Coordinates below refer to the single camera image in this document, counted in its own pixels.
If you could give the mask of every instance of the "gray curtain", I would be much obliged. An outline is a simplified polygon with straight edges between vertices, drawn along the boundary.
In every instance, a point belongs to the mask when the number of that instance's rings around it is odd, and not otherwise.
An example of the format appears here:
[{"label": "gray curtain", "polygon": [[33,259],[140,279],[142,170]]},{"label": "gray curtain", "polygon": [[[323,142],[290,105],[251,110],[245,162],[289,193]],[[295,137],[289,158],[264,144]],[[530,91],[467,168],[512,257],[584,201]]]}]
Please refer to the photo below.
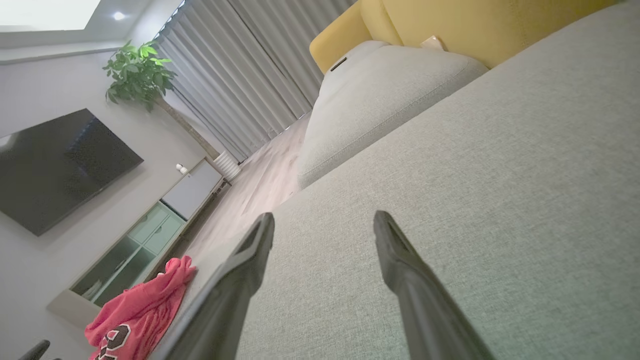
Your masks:
[{"label": "gray curtain", "polygon": [[355,0],[192,0],[161,32],[176,93],[237,159],[310,111],[311,40]]}]

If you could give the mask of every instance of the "gray cushion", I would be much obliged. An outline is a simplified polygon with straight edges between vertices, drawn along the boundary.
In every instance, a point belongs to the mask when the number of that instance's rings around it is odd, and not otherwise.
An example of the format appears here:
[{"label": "gray cushion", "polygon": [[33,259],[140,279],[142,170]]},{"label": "gray cushion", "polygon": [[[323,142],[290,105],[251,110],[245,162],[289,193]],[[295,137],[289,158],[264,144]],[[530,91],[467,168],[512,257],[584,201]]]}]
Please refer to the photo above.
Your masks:
[{"label": "gray cushion", "polygon": [[497,358],[640,358],[638,19],[568,26],[277,209],[238,357],[408,357],[385,209]]},{"label": "gray cushion", "polygon": [[322,86],[320,87],[320,96],[322,96],[323,93],[332,92],[337,87],[340,87],[341,82],[345,81],[348,77],[347,73],[353,69],[353,67],[357,66],[360,60],[366,59],[379,48],[389,45],[388,42],[384,41],[368,40],[349,50],[348,53],[333,63],[329,70],[326,71],[326,74],[324,74]]},{"label": "gray cushion", "polygon": [[484,65],[466,56],[383,46],[349,69],[347,81],[328,77],[300,151],[300,186],[318,180],[484,72]]}]

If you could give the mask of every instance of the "cabinet drawer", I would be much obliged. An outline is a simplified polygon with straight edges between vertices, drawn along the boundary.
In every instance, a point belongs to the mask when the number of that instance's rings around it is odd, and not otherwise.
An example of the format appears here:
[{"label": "cabinet drawer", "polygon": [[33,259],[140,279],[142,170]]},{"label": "cabinet drawer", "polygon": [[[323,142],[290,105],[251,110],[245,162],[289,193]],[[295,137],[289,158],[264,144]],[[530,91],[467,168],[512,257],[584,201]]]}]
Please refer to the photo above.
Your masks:
[{"label": "cabinet drawer", "polygon": [[169,216],[165,208],[154,206],[141,220],[136,227],[129,232],[129,237],[142,244],[157,229],[160,224]]},{"label": "cabinet drawer", "polygon": [[182,222],[173,217],[168,217],[156,232],[147,240],[144,247],[155,255],[160,254],[164,246],[173,238],[173,235],[180,229]]}]

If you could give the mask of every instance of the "white cabinet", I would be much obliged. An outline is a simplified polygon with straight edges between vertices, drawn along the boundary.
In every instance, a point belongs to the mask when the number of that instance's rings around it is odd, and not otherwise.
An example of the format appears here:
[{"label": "white cabinet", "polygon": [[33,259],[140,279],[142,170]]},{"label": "white cabinet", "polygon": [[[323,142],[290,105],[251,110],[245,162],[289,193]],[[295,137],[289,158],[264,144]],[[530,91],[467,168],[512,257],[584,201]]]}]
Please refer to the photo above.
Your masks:
[{"label": "white cabinet", "polygon": [[140,283],[185,221],[158,202],[71,291],[98,306]]},{"label": "white cabinet", "polygon": [[222,175],[208,162],[202,161],[166,193],[162,200],[184,220],[189,220],[220,179]]}]

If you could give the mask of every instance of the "sofa armrest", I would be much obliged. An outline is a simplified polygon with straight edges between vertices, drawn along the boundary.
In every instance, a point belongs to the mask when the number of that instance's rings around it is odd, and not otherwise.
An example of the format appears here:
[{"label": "sofa armrest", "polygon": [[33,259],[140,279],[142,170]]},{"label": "sofa armrest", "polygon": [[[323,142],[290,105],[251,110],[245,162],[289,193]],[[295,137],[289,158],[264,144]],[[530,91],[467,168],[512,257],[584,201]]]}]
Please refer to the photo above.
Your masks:
[{"label": "sofa armrest", "polygon": [[360,15],[360,0],[324,29],[309,45],[311,56],[325,74],[349,50],[367,40],[371,34]]}]

